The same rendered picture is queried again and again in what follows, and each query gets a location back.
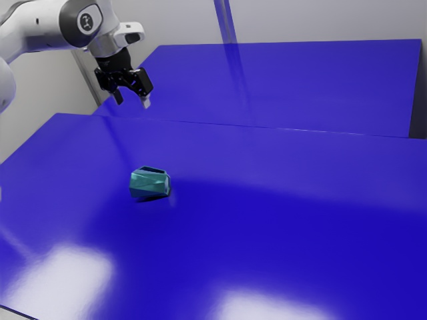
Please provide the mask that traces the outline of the teal faceted mug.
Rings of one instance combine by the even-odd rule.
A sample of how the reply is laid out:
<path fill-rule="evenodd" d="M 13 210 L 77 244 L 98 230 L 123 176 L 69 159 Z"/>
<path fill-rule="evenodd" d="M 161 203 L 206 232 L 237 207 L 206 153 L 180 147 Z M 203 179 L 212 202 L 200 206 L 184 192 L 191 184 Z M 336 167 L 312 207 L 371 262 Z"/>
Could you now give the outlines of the teal faceted mug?
<path fill-rule="evenodd" d="M 171 179 L 162 169 L 143 166 L 131 173 L 129 191 L 133 198 L 168 197 Z"/>

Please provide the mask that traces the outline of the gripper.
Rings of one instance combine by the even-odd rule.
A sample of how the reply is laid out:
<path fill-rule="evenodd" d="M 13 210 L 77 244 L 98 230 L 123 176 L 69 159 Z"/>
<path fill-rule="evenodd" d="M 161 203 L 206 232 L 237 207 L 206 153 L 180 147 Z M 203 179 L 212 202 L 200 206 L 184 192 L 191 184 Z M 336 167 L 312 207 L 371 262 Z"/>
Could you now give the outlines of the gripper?
<path fill-rule="evenodd" d="M 151 105 L 150 94 L 153 91 L 153 83 L 142 67 L 132 69 L 131 56 L 125 47 L 109 57 L 96 57 L 97 68 L 95 76 L 102 90 L 113 92 L 116 103 L 123 103 L 123 96 L 118 87 L 128 87 L 140 99 L 144 109 Z"/>

